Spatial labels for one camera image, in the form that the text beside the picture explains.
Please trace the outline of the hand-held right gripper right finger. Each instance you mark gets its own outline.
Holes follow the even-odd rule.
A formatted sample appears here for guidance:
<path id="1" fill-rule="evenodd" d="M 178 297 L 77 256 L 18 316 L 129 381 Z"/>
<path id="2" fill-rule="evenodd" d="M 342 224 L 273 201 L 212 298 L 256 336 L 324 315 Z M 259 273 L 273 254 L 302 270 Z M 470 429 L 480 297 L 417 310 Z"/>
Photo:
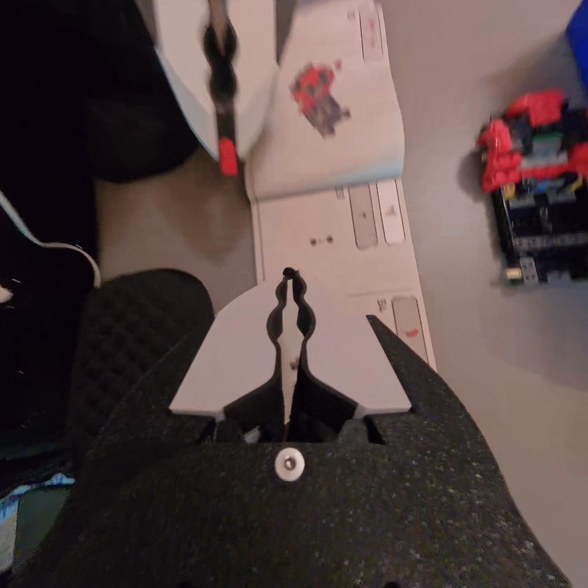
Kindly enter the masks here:
<path id="1" fill-rule="evenodd" d="M 367 315 L 314 276 L 291 271 L 303 336 L 292 411 L 313 419 L 363 419 L 412 408 Z"/>

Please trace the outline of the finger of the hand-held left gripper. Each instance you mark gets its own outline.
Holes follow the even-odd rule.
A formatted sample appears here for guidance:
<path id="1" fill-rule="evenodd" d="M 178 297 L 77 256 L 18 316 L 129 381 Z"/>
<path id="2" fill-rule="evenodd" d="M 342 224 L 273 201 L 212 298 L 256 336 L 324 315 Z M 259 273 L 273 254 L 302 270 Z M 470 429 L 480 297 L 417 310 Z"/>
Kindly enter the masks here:
<path id="1" fill-rule="evenodd" d="M 228 15 L 237 39 L 236 150 L 246 159 L 265 127 L 279 71 L 275 1 L 228 1 Z"/>
<path id="2" fill-rule="evenodd" d="M 203 38 L 209 25 L 207 1 L 153 1 L 155 49 L 192 132 L 218 159 L 217 118 L 210 97 L 210 65 Z"/>

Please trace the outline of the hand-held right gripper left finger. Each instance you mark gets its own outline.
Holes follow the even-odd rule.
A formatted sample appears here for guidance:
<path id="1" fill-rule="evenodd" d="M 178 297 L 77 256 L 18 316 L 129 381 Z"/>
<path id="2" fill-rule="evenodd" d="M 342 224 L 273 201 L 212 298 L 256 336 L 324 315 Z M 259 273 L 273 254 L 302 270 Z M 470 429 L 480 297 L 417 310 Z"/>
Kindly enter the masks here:
<path id="1" fill-rule="evenodd" d="M 225 306 L 214 319 L 170 411 L 215 419 L 283 419 L 278 339 L 288 279 L 263 282 Z"/>

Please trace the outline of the white lego instruction booklet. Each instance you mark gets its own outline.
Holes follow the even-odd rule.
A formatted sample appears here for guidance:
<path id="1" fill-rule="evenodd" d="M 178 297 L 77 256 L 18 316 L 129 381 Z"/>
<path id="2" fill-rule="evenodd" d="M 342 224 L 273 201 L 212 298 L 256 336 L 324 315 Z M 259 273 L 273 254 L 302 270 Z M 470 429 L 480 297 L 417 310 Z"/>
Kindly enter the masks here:
<path id="1" fill-rule="evenodd" d="M 377 1 L 297 7 L 246 164 L 256 277 L 291 267 L 435 369 L 401 176 L 405 133 Z M 278 339 L 289 413 L 303 336 L 292 281 Z"/>

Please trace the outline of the red and black lego car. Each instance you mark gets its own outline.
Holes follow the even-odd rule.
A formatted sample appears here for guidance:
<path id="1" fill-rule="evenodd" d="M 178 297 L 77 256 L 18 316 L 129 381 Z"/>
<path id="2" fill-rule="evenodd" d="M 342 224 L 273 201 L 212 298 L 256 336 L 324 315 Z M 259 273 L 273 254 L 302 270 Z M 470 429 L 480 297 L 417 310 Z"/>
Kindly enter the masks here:
<path id="1" fill-rule="evenodd" d="M 587 108 L 564 92 L 518 96 L 476 142 L 504 260 L 516 286 L 587 280 Z"/>

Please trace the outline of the black quilted cushion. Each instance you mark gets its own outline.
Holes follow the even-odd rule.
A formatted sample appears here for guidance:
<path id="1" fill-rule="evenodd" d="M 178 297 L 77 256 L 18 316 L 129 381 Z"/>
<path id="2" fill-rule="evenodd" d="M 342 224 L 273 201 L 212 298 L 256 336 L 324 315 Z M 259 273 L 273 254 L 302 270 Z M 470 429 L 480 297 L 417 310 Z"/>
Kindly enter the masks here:
<path id="1" fill-rule="evenodd" d="M 73 362 L 65 438 L 82 459 L 120 401 L 195 329 L 206 334 L 212 300 L 177 269 L 121 275 L 85 305 Z"/>

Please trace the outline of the person's black clothing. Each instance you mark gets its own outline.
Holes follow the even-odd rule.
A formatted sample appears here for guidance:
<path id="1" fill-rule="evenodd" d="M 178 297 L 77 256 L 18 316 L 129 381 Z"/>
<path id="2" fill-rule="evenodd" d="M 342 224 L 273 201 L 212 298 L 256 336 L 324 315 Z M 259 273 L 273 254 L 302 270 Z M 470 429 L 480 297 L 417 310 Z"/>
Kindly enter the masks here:
<path id="1" fill-rule="evenodd" d="M 41 242 L 98 257 L 95 180 L 133 182 L 198 148 L 155 50 L 146 1 L 1 1 L 1 193 Z M 94 274 L 1 210 L 1 461 L 65 426 Z"/>

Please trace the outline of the blue plastic bin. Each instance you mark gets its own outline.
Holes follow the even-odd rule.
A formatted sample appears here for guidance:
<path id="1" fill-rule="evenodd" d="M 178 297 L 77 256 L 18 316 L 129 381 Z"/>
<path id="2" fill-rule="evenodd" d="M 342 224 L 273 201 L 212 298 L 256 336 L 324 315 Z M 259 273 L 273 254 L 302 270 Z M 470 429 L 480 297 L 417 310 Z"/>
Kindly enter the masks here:
<path id="1" fill-rule="evenodd" d="M 566 36 L 579 77 L 587 90 L 587 1 L 582 1 L 572 15 Z"/>

